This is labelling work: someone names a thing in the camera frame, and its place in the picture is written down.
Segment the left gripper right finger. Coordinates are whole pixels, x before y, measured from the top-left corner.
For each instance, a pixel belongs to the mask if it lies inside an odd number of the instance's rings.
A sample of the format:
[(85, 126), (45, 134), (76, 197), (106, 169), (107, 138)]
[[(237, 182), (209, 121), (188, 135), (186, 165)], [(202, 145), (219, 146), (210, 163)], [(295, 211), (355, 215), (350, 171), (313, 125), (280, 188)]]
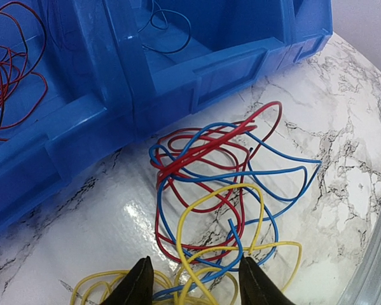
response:
[(239, 288), (242, 305), (293, 305), (251, 257), (240, 260)]

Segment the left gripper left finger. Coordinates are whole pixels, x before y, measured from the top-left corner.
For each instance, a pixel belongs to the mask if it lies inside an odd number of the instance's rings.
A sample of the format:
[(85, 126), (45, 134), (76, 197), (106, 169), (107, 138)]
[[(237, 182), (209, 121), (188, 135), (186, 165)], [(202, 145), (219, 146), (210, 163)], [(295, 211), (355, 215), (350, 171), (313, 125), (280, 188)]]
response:
[(101, 305), (141, 305), (153, 302), (154, 269), (149, 256), (137, 261)]

